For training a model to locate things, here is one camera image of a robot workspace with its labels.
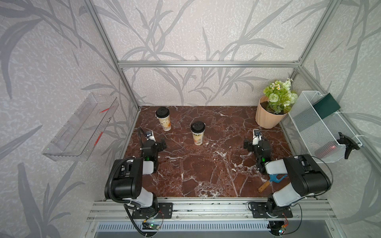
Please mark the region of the printed paper cup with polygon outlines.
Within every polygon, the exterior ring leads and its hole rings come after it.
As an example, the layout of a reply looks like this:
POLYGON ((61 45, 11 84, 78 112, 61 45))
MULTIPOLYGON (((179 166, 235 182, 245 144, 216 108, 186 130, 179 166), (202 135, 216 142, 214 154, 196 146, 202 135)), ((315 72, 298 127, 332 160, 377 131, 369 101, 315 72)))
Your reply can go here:
POLYGON ((204 132, 202 133, 192 133, 193 142, 195 145, 202 145, 204 132))
POLYGON ((159 119, 159 122, 163 128, 164 131, 170 131, 171 130, 171 119, 170 116, 164 118, 164 119, 159 119))

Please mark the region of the black plastic cup lid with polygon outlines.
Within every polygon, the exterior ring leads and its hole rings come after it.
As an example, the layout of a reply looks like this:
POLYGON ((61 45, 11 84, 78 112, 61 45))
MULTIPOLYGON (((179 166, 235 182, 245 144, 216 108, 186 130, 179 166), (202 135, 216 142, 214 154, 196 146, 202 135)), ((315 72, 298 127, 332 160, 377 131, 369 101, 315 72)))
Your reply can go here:
POLYGON ((160 107, 156 111, 156 117, 159 119, 164 119, 170 115, 169 109, 167 107, 160 107))

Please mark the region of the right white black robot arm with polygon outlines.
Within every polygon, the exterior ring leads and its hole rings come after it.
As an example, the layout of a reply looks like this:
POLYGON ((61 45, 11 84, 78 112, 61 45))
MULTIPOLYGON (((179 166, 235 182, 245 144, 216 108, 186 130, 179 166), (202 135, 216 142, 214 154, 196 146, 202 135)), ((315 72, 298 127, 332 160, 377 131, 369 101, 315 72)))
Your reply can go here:
POLYGON ((260 173, 268 175, 270 181, 280 181, 278 175, 290 179, 289 184, 270 195, 263 205, 268 213, 306 197, 324 194, 332 187, 333 178, 329 178, 309 154, 271 160, 270 143, 259 139, 245 139, 243 148, 254 153, 260 173))

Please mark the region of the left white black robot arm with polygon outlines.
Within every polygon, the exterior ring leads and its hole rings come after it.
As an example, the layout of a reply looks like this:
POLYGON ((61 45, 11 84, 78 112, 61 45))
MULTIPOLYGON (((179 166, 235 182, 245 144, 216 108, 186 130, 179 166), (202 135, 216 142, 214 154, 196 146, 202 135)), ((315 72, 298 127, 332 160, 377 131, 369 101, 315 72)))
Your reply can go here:
POLYGON ((160 142, 149 139, 142 144, 140 157, 116 160, 105 185, 105 198, 124 203, 129 209, 156 212, 157 197, 143 188, 142 181, 144 175, 157 172, 158 153, 166 148, 164 139, 160 142))

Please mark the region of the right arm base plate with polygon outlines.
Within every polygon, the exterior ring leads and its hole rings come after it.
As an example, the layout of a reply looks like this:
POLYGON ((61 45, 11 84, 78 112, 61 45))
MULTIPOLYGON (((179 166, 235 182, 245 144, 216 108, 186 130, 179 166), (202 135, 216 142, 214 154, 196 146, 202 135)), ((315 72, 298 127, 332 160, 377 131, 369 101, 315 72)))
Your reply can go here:
POLYGON ((253 218, 293 218, 290 206, 279 207, 270 200, 267 202, 251 201, 248 203, 248 208, 252 212, 253 218))

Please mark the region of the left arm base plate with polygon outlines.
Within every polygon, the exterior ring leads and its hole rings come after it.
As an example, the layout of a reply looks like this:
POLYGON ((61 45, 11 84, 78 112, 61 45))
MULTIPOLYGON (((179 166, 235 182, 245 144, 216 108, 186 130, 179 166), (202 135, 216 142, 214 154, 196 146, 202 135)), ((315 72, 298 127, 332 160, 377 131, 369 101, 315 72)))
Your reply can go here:
POLYGON ((160 202, 158 204, 153 204, 151 207, 134 210, 132 213, 132 218, 146 219, 154 217, 156 219, 171 219, 172 213, 173 203, 160 202))

